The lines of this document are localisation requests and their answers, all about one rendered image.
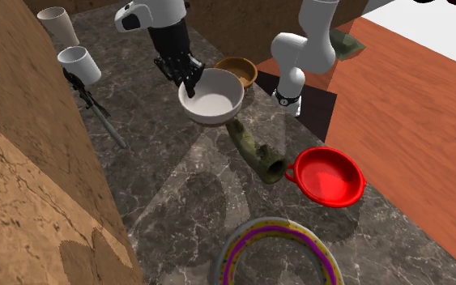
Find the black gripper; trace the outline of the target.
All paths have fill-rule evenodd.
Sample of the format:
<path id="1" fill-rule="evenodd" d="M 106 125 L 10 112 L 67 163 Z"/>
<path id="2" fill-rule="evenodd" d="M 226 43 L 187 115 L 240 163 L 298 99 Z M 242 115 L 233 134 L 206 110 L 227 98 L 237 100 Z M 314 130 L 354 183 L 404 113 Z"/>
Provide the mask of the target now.
<path id="1" fill-rule="evenodd" d="M 194 88 L 202 77 L 205 64 L 190 54 L 190 39 L 185 19 L 164 28 L 148 28 L 152 43 L 159 54 L 154 63 L 167 80 L 177 87 L 184 83 L 187 96 L 193 98 Z M 174 61 L 181 62 L 181 70 Z"/>

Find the white bowl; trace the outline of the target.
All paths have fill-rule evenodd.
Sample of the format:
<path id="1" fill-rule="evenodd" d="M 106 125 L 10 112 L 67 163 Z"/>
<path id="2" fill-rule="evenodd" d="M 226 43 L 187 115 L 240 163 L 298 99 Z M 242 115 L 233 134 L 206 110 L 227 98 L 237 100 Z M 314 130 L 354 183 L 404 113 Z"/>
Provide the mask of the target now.
<path id="1" fill-rule="evenodd" d="M 227 70 L 207 68 L 188 97 L 184 83 L 177 97 L 186 115 L 203 125 L 223 125 L 240 111 L 245 90 L 242 82 Z"/>

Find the brown bowl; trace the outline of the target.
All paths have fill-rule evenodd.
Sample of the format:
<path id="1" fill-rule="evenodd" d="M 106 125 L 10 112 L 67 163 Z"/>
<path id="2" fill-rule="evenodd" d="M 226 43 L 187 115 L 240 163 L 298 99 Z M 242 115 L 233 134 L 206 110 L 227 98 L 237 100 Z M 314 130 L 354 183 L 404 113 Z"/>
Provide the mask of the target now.
<path id="1" fill-rule="evenodd" d="M 257 67 L 244 57 L 225 57 L 213 67 L 233 73 L 241 81 L 245 91 L 250 89 L 258 77 Z"/>

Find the black and grey tool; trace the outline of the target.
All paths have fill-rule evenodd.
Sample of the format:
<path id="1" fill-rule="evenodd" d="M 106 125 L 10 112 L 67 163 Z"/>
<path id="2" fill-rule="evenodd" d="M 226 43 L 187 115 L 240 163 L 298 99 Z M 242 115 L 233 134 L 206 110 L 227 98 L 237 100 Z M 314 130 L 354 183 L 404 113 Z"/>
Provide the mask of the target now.
<path id="1" fill-rule="evenodd" d="M 85 88 L 84 83 L 75 74 L 62 68 L 63 74 L 66 80 L 71 86 L 79 93 L 79 97 L 85 101 L 86 109 L 92 110 L 92 112 L 98 117 L 106 131 L 110 134 L 112 139 L 117 143 L 120 148 L 127 148 L 127 145 L 120 134 L 114 129 L 114 127 L 107 120 L 110 117 L 109 112 L 101 106 L 92 96 L 89 90 Z"/>

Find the white cup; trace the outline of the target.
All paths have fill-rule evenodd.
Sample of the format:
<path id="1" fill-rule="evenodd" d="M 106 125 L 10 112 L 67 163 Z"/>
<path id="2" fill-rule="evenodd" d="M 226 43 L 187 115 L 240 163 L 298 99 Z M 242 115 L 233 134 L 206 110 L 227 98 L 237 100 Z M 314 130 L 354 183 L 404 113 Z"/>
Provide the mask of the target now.
<path id="1" fill-rule="evenodd" d="M 58 61 L 68 72 L 76 75 L 85 86 L 96 83 L 101 71 L 91 54 L 83 46 L 71 46 L 58 54 Z"/>

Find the mossy green hollow log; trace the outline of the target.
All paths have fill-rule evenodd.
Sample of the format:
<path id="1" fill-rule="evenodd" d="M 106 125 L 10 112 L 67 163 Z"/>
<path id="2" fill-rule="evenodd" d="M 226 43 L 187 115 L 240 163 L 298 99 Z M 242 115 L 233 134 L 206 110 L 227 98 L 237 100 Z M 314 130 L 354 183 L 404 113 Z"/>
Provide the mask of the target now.
<path id="1" fill-rule="evenodd" d="M 277 150 L 267 144 L 259 144 L 236 117 L 225 126 L 240 155 L 263 183 L 271 185 L 284 176 L 287 161 Z"/>

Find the beige cup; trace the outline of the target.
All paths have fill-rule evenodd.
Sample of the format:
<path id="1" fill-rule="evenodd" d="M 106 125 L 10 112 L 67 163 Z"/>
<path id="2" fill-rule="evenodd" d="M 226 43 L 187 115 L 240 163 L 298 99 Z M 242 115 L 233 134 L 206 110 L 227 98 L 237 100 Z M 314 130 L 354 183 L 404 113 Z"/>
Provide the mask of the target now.
<path id="1" fill-rule="evenodd" d="M 70 16 L 65 8 L 52 6 L 37 13 L 36 17 L 45 28 L 52 32 L 65 46 L 79 45 Z"/>

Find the black robot stand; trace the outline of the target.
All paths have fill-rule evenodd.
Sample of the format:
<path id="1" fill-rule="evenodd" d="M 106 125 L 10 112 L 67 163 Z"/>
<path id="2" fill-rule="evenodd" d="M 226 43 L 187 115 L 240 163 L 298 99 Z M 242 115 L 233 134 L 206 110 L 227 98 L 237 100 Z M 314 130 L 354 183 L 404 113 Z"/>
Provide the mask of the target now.
<path id="1" fill-rule="evenodd" d="M 269 96 L 277 88 L 279 77 L 258 71 L 255 83 Z M 304 85 L 301 92 L 301 113 L 297 120 L 323 142 L 326 141 L 337 95 Z"/>

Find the colourful yellow purple plate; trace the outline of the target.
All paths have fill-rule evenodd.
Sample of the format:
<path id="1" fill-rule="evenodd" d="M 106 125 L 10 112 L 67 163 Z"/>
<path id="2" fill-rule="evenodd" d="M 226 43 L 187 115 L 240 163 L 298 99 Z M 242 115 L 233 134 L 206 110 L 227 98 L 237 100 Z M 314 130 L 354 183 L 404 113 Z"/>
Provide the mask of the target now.
<path id="1" fill-rule="evenodd" d="M 212 270 L 212 285 L 234 285 L 243 250 L 264 238 L 278 237 L 297 243 L 315 266 L 321 285 L 345 285 L 334 255 L 308 228 L 290 219 L 261 217 L 241 225 L 225 242 Z"/>

